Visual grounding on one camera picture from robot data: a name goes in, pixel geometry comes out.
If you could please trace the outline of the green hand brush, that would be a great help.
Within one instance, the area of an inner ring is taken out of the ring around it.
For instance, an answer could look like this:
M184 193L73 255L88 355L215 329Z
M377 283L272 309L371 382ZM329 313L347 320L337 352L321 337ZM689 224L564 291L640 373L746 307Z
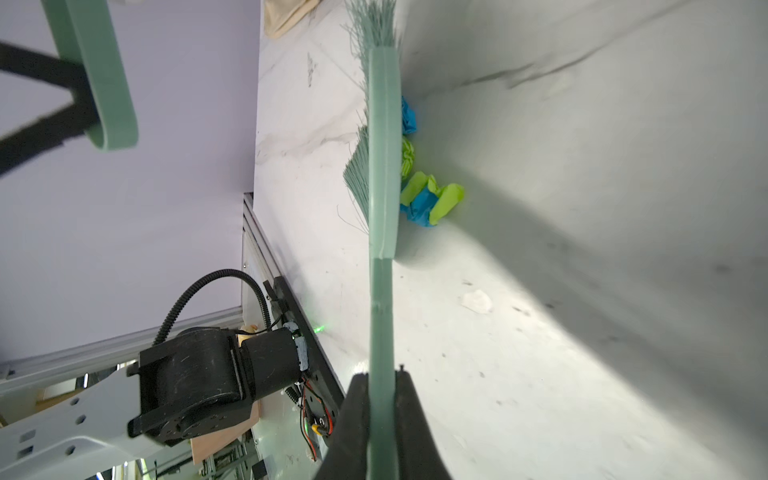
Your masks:
M370 257L370 430L367 476L395 479L393 259L399 222L402 163L401 76L395 2L349 1L353 52L361 63L366 125L344 173L365 215Z

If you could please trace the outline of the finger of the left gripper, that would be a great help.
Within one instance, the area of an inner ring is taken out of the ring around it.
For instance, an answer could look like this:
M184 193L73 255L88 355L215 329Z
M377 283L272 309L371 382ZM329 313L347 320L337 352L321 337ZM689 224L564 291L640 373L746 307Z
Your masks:
M1 71L89 95L90 85L82 64L19 46L1 43Z
M1 175L48 150L63 146L67 140L83 136L98 123L99 114L90 103L72 103L40 117L1 139Z

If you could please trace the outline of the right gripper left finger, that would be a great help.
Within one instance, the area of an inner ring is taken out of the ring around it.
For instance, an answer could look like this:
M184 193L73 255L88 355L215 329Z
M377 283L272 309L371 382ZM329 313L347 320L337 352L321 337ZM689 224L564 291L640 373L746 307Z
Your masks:
M315 480L365 480L370 432L369 375L352 377L326 458Z

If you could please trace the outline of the green plastic dustpan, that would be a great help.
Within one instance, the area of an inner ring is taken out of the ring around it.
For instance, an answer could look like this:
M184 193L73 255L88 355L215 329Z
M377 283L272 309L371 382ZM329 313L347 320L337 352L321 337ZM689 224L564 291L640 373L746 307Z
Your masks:
M108 4L44 1L42 6L59 58L84 69L87 86L72 95L88 101L96 114L85 135L100 150L135 147L137 116Z

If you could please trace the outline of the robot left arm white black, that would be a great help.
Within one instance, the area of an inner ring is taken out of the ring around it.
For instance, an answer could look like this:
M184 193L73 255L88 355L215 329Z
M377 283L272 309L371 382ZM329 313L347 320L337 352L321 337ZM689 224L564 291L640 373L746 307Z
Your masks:
M294 323L248 333L193 327L172 333L181 311L224 278L260 286L240 270L209 273L188 287L152 346L115 371L36 415L1 431L5 479L85 479L126 461L250 419L262 398L302 379L305 340Z

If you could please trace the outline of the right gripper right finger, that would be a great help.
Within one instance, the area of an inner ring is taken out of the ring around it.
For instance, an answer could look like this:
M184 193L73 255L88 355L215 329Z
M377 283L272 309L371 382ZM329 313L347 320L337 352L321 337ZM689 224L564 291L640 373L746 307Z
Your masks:
M411 375L395 372L395 431L399 478L402 480L450 480L434 442Z

